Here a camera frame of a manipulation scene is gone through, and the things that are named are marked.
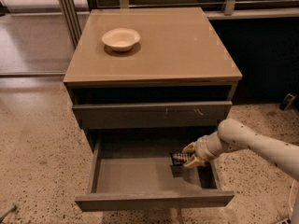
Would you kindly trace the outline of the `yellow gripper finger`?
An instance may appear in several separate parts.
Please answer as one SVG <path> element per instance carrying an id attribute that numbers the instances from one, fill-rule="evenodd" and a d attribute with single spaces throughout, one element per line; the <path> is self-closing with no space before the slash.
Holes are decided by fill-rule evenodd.
<path id="1" fill-rule="evenodd" d="M 189 159 L 183 164 L 185 168 L 194 168 L 198 166 L 205 166 L 205 161 L 195 155 L 191 155 Z"/>
<path id="2" fill-rule="evenodd" d="M 195 152 L 195 146 L 196 146 L 196 143 L 191 142 L 185 148 L 182 149 L 182 152 L 183 153 L 193 154 Z"/>

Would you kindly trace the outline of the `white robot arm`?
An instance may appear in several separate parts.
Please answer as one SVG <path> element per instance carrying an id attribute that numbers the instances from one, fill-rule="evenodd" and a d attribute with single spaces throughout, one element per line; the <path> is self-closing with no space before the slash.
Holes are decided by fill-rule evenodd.
<path id="1" fill-rule="evenodd" d="M 239 149 L 251 150 L 299 180 L 299 146 L 258 134 L 235 119 L 223 120 L 216 132 L 202 136 L 183 148 L 183 154 L 191 155 L 183 166 L 204 166 L 206 161 L 213 161 L 223 153 Z"/>

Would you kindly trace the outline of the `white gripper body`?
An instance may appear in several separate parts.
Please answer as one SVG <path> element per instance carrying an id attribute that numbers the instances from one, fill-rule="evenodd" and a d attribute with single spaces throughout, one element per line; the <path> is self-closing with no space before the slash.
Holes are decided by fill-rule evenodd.
<path id="1" fill-rule="evenodd" d="M 218 133 L 200 137 L 195 142 L 194 157 L 200 161 L 213 161 L 225 151 L 225 143 L 219 138 Z"/>

